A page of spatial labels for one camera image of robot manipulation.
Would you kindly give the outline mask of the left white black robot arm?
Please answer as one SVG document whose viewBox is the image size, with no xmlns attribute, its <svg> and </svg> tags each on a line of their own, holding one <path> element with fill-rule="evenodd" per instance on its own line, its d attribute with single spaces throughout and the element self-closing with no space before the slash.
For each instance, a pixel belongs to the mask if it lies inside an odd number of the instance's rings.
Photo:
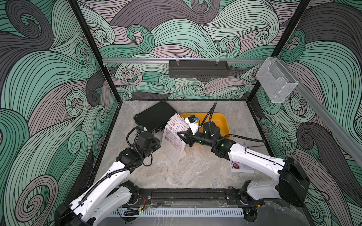
<svg viewBox="0 0 362 226">
<path fill-rule="evenodd" d="M 71 203 L 56 209 L 56 226 L 97 226 L 117 208 L 136 203 L 139 187 L 127 177 L 143 165 L 145 158 L 160 149 L 160 140 L 141 131 L 132 145 L 121 151 L 107 172 Z"/>
</svg>

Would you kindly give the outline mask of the red specials menu sheet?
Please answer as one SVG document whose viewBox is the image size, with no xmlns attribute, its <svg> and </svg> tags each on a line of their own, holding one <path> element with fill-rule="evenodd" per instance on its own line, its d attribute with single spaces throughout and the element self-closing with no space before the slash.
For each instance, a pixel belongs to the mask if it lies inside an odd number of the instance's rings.
<svg viewBox="0 0 362 226">
<path fill-rule="evenodd" d="M 238 173 L 254 173 L 254 169 L 240 162 L 230 160 L 230 167 L 232 172 Z"/>
</svg>

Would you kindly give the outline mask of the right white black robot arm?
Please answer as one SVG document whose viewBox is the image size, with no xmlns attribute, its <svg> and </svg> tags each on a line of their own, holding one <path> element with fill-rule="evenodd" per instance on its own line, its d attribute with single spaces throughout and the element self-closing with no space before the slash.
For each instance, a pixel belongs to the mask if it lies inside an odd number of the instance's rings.
<svg viewBox="0 0 362 226">
<path fill-rule="evenodd" d="M 282 199 L 296 207 L 304 206 L 311 181 L 294 158 L 267 156 L 226 137 L 216 139 L 206 132 L 181 131 L 177 136 L 189 146 L 195 143 L 209 146 L 216 156 L 252 167 L 270 178 L 246 183 L 240 191 L 243 196 L 253 200 Z"/>
</svg>

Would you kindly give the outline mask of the dim sum menu sheet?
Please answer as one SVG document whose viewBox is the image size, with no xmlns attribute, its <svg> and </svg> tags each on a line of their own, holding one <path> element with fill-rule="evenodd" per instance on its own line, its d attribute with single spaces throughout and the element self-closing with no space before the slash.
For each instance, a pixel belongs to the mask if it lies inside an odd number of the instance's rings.
<svg viewBox="0 0 362 226">
<path fill-rule="evenodd" d="M 166 140 L 179 152 L 185 147 L 185 142 L 177 132 L 187 131 L 189 125 L 178 113 L 175 113 L 166 124 Z"/>
</svg>

